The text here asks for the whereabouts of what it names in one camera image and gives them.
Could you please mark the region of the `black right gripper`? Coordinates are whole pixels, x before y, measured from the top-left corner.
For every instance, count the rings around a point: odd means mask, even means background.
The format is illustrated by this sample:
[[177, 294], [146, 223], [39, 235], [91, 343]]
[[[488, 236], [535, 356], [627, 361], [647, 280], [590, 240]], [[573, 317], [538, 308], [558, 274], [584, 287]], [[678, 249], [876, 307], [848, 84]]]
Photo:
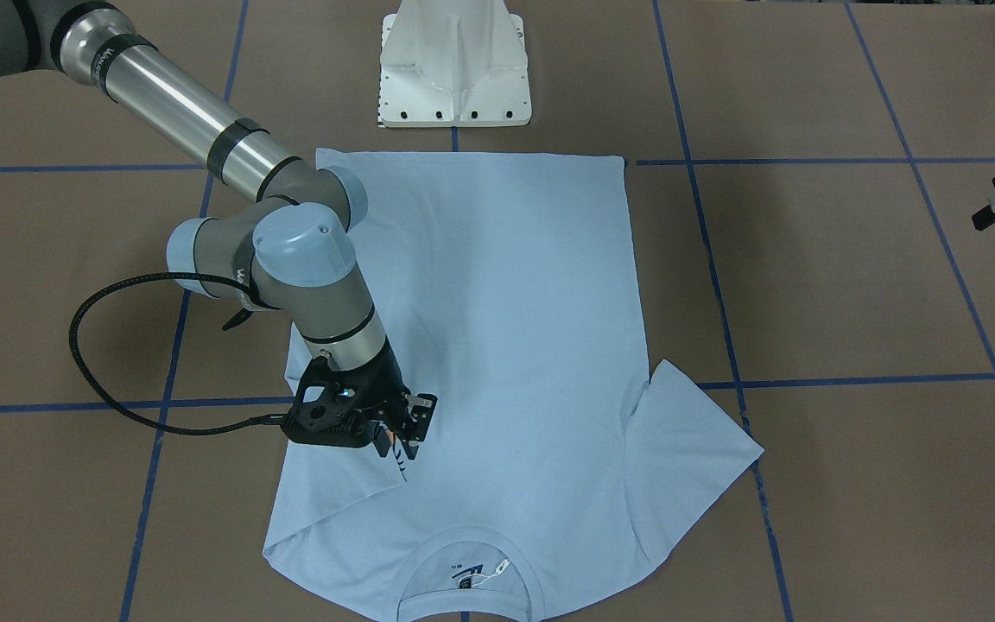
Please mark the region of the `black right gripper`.
[[297, 444], [366, 447], [414, 460], [437, 409], [434, 394], [409, 394], [389, 342], [358, 369], [333, 370], [317, 355], [307, 364], [281, 429]]

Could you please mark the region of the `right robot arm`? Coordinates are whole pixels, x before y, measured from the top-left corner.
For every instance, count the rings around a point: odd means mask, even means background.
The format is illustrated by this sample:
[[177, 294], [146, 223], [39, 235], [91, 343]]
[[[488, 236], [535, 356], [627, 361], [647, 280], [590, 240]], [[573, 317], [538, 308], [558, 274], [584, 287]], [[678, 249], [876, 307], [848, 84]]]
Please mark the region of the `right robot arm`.
[[[368, 208], [358, 177], [312, 164], [246, 117], [111, 1], [0, 1], [0, 79], [38, 72], [93, 88], [244, 203], [231, 215], [177, 225], [166, 243], [165, 269], [115, 281], [75, 308], [68, 353], [95, 397], [127, 420], [171, 436], [276, 428], [295, 444], [417, 457], [438, 398], [404, 382], [352, 248], [352, 232]], [[118, 292], [163, 281], [232, 302], [237, 311], [226, 331], [264, 312], [287, 318], [305, 359], [284, 409], [182, 428], [131, 409], [107, 390], [80, 347], [84, 319]]]

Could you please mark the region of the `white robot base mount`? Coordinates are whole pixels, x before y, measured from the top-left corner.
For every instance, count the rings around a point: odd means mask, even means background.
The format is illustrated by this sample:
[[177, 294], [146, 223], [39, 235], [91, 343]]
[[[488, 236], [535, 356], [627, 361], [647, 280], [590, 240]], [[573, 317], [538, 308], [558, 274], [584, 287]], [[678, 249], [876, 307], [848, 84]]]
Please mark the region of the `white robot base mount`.
[[402, 1], [383, 17], [379, 126], [492, 129], [532, 114], [524, 22], [504, 1]]

